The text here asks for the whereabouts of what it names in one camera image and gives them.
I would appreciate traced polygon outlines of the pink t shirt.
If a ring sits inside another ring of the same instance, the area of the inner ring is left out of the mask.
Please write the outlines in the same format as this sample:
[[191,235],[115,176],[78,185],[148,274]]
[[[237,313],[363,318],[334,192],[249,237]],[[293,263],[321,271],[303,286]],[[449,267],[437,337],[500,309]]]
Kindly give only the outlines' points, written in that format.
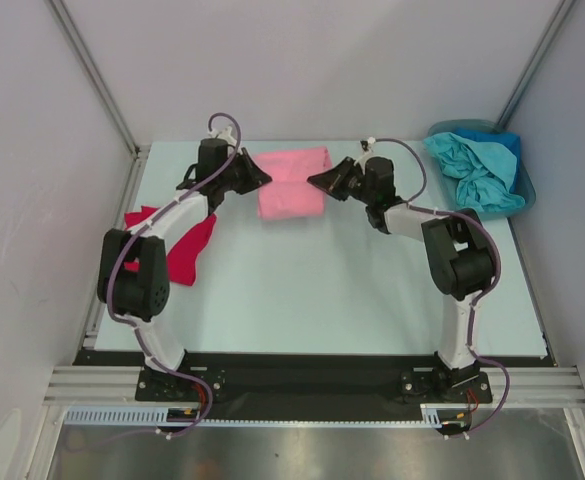
[[265,221],[322,216],[325,194],[308,178],[325,173],[332,161],[325,146],[258,154],[254,161],[271,181],[257,190],[258,216]]

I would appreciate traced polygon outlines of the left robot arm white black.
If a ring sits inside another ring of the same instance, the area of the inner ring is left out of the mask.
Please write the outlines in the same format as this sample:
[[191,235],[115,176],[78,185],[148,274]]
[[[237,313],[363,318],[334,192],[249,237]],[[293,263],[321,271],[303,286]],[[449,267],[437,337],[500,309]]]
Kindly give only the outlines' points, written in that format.
[[132,228],[112,228],[103,237],[98,299],[113,321],[132,329],[145,365],[161,372],[157,385],[171,399],[186,397],[194,377],[180,367],[186,349],[161,318],[170,295],[168,254],[213,216],[226,193],[243,195],[270,182],[239,139],[212,133],[199,143],[173,199]]

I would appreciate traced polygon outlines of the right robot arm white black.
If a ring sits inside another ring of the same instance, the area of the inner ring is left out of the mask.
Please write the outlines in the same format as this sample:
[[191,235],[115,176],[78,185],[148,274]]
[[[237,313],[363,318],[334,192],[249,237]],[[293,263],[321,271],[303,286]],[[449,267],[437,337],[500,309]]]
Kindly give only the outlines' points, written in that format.
[[477,306],[500,272],[494,245],[476,214],[420,208],[402,199],[396,194],[392,161],[378,156],[363,165],[347,157],[307,182],[338,201],[362,202],[377,231],[423,243],[430,276],[443,295],[442,339],[432,371],[408,374],[401,389],[405,396],[423,400],[470,398],[481,374],[473,345]]

